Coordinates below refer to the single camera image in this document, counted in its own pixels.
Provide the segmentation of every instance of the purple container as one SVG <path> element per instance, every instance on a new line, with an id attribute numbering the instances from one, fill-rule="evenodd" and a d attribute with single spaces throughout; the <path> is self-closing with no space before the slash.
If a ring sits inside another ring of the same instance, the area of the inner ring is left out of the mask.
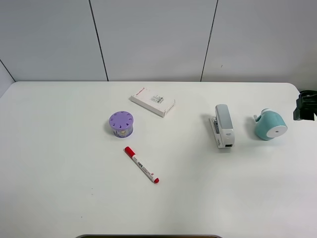
<path id="1" fill-rule="evenodd" d="M 109 119 L 109 125 L 115 136 L 127 137 L 133 132 L 133 116 L 125 111 L 114 113 Z"/>

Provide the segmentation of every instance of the white wall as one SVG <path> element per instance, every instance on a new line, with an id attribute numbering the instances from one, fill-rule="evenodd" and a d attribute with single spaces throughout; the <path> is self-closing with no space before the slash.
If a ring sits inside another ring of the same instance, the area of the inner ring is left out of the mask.
<path id="1" fill-rule="evenodd" d="M 317 89 L 316 9 L 316 0 L 219 0 L 203 81 Z"/>
<path id="2" fill-rule="evenodd" d="M 216 0 L 92 0 L 110 81 L 200 81 Z"/>
<path id="3" fill-rule="evenodd" d="M 10 74 L 6 71 L 0 61 L 0 97 L 5 93 L 8 87 L 14 83 Z"/>
<path id="4" fill-rule="evenodd" d="M 1 0 L 0 57 L 18 81 L 106 80 L 87 0 Z"/>

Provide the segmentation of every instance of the marker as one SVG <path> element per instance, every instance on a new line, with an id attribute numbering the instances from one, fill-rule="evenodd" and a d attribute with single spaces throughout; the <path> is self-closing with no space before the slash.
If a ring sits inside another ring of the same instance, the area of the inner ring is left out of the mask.
<path id="1" fill-rule="evenodd" d="M 129 146 L 125 147 L 124 151 L 130 156 L 130 158 L 135 162 L 135 164 L 145 173 L 145 175 L 153 182 L 153 183 L 158 183 L 159 178 L 155 177 L 153 173 L 150 173 L 142 164 L 141 162 L 137 159 L 135 156 L 135 153 Z"/>

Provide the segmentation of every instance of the small cardboard box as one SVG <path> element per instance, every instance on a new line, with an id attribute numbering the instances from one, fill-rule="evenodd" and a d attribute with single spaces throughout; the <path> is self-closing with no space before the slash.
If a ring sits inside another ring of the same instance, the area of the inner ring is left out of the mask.
<path id="1" fill-rule="evenodd" d="M 130 100 L 162 118 L 175 105 L 174 99 L 166 98 L 148 88 L 142 88 L 137 94 L 132 95 Z"/>

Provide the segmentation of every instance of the white stapler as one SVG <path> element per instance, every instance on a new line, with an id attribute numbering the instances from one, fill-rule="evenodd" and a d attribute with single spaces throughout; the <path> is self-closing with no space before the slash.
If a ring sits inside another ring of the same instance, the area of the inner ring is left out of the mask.
<path id="1" fill-rule="evenodd" d="M 212 130 L 218 148 L 230 148 L 234 145 L 234 132 L 228 106 L 219 104 L 215 108 L 216 116 L 210 118 Z"/>

